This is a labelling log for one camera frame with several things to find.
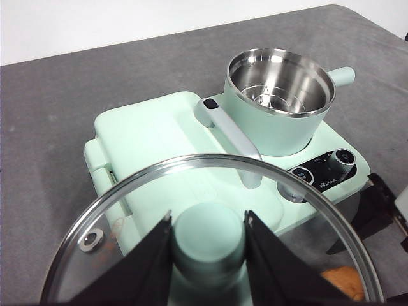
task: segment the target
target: control knob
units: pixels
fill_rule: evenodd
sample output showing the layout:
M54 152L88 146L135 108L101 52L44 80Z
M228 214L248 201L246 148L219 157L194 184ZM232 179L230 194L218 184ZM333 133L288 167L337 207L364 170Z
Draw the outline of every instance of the control knob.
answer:
M337 149L331 153L328 160L332 170L339 173L349 173L356 164L356 157L347 149Z

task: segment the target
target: gray handle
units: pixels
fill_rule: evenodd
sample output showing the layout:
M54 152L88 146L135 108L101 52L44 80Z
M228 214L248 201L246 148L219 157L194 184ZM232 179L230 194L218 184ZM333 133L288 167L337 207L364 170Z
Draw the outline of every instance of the gray handle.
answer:
M217 126L240 155L262 160L261 154L247 135L235 124L231 117L213 99L201 99L194 108L194 116L208 128ZM261 185L262 176L248 171L238 171L246 188Z

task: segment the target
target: metal rim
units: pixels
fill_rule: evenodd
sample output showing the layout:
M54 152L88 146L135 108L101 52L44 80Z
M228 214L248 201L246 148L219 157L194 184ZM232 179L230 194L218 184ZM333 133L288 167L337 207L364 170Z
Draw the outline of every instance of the metal rim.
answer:
M318 110L311 110L309 112L293 113L293 112L286 112L284 110L278 110L276 108L268 108L268 107L262 106L262 105L260 105L260 104L258 104L256 102L254 102L252 99L248 98L244 94L242 94L240 92L240 90L232 82L232 79L231 79L231 76L230 76L231 65L233 64L235 59L237 59L240 56L243 56L243 55L247 54L248 52L261 52L261 51L271 51L271 50L277 51L277 52L282 52L283 54L293 56L293 57L298 57L299 59L302 59L304 61L308 61L310 64L313 65L313 67L315 69L321 70L327 76L327 78L330 80L331 84L333 85L333 95L331 96L331 99L329 100L329 102L327 102L324 105L324 107L319 108ZM318 63L316 63L312 59L309 59L308 57L304 57L304 56L301 56L299 54L292 53L292 52L289 52L289 51L286 51L286 50L283 50L283 49L278 49L278 48L253 48L253 49L241 52L241 53L237 54L236 56L234 56L229 61L228 65L227 65L226 83L233 89L235 95L237 95L238 98L240 98L242 101L245 101L246 103L250 104L251 106L256 107L259 110L262 110L263 112L271 113L271 114L282 116L282 117L304 118L304 117L310 117L310 116L313 116L313 115L317 115L319 113L323 113L324 111L326 111L326 110L328 110L330 108L330 106L332 105L332 103L333 103L333 101L335 99L335 96L336 96L336 86L334 84L334 81L332 80L331 76L322 67L320 67L320 65Z
M193 154L161 161L130 175L92 202L64 237L48 271L41 294L41 302L52 302L55 299L59 288L58 280L61 279L71 252L77 248L79 241L83 239L106 209L127 193L159 177L187 169L208 167L256 171L256 173L273 180L289 185L295 184L298 190L307 194L309 203L323 214L343 241L359 272L367 301L384 302L381 285L367 250L351 225L326 197L302 179L277 166L257 159L229 154Z

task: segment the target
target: black control panel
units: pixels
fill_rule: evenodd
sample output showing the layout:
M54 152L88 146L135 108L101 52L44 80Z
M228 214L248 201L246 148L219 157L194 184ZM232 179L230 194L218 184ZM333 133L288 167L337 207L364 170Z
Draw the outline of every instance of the black control panel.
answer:
M311 185L322 193L355 176L357 173L357 166L354 164L355 160L356 158L352 152L346 149L337 149L293 168L308 169L314 178Z

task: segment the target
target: control panel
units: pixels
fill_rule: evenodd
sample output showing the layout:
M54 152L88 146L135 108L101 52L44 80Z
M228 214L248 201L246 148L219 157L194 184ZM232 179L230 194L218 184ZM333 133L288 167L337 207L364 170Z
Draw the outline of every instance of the control panel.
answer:
M321 193L356 175L356 157L347 149L326 152L290 169L293 175L300 177ZM287 200L303 203L303 196L289 186L278 184L280 194Z

